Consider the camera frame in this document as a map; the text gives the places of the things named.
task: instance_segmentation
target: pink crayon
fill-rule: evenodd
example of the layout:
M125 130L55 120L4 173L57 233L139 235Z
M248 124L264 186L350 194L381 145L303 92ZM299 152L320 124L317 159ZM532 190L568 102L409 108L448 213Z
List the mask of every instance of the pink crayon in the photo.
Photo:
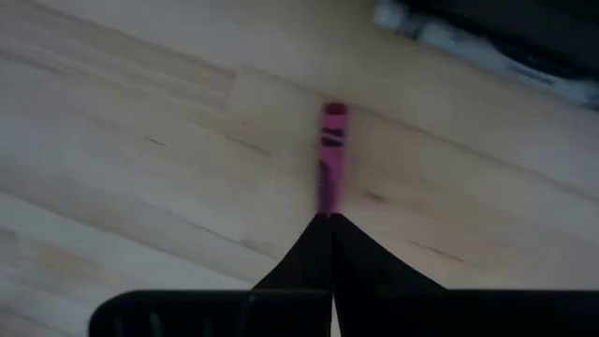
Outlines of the pink crayon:
M342 103L328 103L323 112L318 164L318 212L331 215L339 212L347 107Z

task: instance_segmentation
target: wooden floor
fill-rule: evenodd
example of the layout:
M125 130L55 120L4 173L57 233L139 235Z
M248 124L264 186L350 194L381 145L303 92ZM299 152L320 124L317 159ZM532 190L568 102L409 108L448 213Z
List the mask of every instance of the wooden floor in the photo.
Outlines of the wooden floor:
M371 24L369 0L0 0L0 335L137 288L248 288L314 212L447 287L599 288L599 115Z

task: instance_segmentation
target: black object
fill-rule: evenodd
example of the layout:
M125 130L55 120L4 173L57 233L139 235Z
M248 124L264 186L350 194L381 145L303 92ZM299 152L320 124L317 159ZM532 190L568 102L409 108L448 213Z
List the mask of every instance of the black object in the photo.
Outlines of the black object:
M564 79L599 79L599 1L400 0L492 41L505 56Z
M101 305L91 337L599 335L599 293L446 290L340 214L318 214L250 291L137 291Z

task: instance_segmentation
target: black stripe on crayon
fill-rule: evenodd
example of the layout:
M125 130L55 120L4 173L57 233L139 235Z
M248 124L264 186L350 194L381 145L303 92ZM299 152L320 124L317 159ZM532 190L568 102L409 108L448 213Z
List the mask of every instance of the black stripe on crayon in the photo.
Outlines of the black stripe on crayon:
M335 140L335 139L328 139L328 138L325 138L325 137L323 137L323 138L320 139L320 143L323 146L328 146L328 147L341 147L341 146L343 146L343 143L341 143L340 141Z
M342 129L331 129L328 127L323 127L322 132L333 135L333 136L337 136L337 137L345 136L345 131L343 131Z

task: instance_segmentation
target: dark object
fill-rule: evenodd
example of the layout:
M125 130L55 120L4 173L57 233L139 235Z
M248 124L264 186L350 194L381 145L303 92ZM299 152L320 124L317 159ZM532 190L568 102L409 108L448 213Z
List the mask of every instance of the dark object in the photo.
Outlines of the dark object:
M340 214L317 215L250 291L138 291L96 310L91 337L597 336L599 294L453 291L398 260Z
M505 56L564 79L599 79L594 0L401 0L493 42Z

